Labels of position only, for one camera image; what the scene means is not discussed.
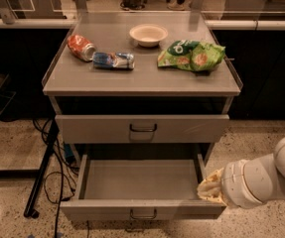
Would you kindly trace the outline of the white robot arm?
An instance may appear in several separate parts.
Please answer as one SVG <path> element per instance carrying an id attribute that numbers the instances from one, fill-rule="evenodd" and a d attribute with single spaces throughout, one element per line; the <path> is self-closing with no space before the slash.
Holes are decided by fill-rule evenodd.
<path id="1" fill-rule="evenodd" d="M 197 188 L 201 199 L 250 209 L 285 200 L 285 138 L 272 154 L 228 163 L 208 175 Z"/>

